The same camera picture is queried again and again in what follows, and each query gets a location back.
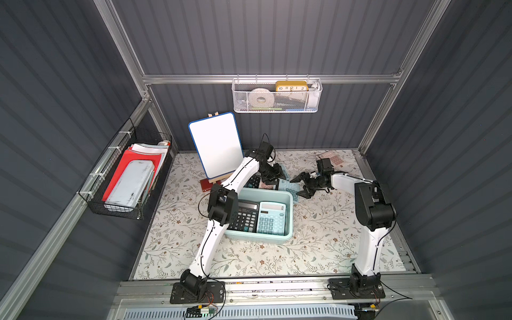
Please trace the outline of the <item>teal calculator hidden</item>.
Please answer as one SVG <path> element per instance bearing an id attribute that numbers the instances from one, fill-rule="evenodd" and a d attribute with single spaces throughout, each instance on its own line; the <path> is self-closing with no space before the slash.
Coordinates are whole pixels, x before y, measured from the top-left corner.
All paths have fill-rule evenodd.
<path id="1" fill-rule="evenodd" d="M 277 190 L 278 191 L 286 191 L 286 192 L 290 193 L 293 197 L 293 202 L 298 203 L 299 202 L 298 193 L 302 190 L 302 187 L 299 183 L 291 183 L 288 180 L 279 179 L 279 182 L 277 184 Z"/>

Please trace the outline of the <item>mint green storage box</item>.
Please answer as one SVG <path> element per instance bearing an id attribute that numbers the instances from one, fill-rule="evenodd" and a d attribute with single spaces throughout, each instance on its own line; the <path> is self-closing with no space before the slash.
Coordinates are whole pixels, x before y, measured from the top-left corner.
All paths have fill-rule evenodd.
<path id="1" fill-rule="evenodd" d="M 283 244 L 293 235 L 293 196 L 287 191 L 243 188 L 230 239 Z"/>

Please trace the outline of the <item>teal calculator back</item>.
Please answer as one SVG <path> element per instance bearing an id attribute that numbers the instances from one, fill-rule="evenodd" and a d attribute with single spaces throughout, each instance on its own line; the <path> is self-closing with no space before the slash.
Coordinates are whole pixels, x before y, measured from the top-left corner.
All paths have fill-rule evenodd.
<path id="1" fill-rule="evenodd" d="M 259 204 L 257 233 L 284 236 L 286 230 L 286 205 L 262 201 Z"/>

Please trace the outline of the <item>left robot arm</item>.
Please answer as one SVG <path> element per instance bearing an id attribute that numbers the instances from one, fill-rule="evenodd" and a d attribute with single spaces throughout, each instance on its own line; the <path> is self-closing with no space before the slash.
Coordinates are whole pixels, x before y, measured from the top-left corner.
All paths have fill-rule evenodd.
<path id="1" fill-rule="evenodd" d="M 259 173 L 262 180 L 274 182 L 283 177 L 280 165 L 271 164 L 274 147 L 262 142 L 246 152 L 239 167 L 222 184 L 211 188 L 207 204 L 207 229 L 190 266 L 181 274 L 178 286 L 188 298 L 200 302 L 205 298 L 213 256 L 230 224 L 237 219 L 239 194 L 251 177 Z"/>

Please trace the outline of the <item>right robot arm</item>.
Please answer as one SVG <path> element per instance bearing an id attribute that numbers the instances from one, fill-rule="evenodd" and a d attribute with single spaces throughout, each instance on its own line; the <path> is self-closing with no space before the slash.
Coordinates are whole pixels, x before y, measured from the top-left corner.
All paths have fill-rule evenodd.
<path id="1" fill-rule="evenodd" d="M 332 189 L 355 196 L 355 216 L 363 226 L 357 258 L 352 265 L 348 289 L 353 297 L 384 296 L 380 258 L 383 240 L 394 228 L 397 213 L 378 182 L 352 176 L 342 171 L 318 174 L 303 172 L 291 180 L 304 183 L 298 196 L 309 199 L 316 191 Z"/>

